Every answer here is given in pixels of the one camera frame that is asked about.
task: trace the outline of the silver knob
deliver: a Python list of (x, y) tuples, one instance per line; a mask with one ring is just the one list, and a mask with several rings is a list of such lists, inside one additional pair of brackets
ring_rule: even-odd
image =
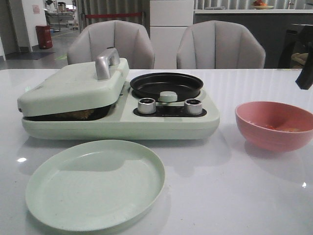
[(202, 113), (202, 103), (197, 99), (187, 99), (184, 102), (185, 113), (189, 115), (200, 115)]
[(142, 98), (138, 101), (138, 112), (154, 114), (157, 111), (156, 101), (152, 98)]

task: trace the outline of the counter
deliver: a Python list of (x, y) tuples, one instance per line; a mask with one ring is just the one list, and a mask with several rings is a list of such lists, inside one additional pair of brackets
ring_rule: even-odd
[(242, 24), (266, 51), (266, 69), (278, 68), (286, 31), (292, 24), (312, 24), (313, 10), (195, 10), (194, 23), (227, 21)]
[(313, 14), (308, 9), (269, 9), (269, 10), (195, 10), (195, 14)]

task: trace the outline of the table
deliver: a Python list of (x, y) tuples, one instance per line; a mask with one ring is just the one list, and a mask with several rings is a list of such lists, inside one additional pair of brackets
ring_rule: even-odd
[[(24, 199), (27, 182), (42, 163), (84, 142), (35, 139), (22, 127), (17, 98), (56, 71), (0, 71), (0, 234), (72, 234), (37, 221)], [(245, 141), (234, 114), (238, 104), (253, 100), (313, 112), (313, 88), (300, 90), (294, 82), (300, 70), (168, 71), (202, 79), (221, 123), (203, 140), (135, 141), (164, 162), (165, 188), (148, 214), (117, 234), (313, 234), (313, 141), (287, 153), (259, 149)], [(128, 78), (149, 72), (160, 70), (131, 70)]]

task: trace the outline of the chair back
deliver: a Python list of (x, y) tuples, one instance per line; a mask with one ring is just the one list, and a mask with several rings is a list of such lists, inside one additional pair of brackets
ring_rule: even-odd
[(131, 69), (153, 69), (155, 54), (144, 26), (125, 21), (107, 21), (87, 26), (67, 51), (68, 64), (95, 61), (114, 47)]
[(258, 69), (265, 51), (241, 24), (207, 21), (189, 26), (177, 54), (178, 69)]

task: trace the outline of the plate on counter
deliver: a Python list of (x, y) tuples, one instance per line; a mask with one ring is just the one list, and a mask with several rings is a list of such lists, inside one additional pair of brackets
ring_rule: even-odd
[(266, 10), (266, 9), (271, 9), (271, 8), (273, 8), (274, 6), (254, 6), (254, 5), (252, 5), (252, 7), (253, 7), (254, 9), (257, 9), (257, 10)]
[(43, 163), (25, 198), (33, 216), (53, 228), (102, 230), (136, 222), (164, 180), (164, 165), (150, 149), (130, 141), (93, 141)]

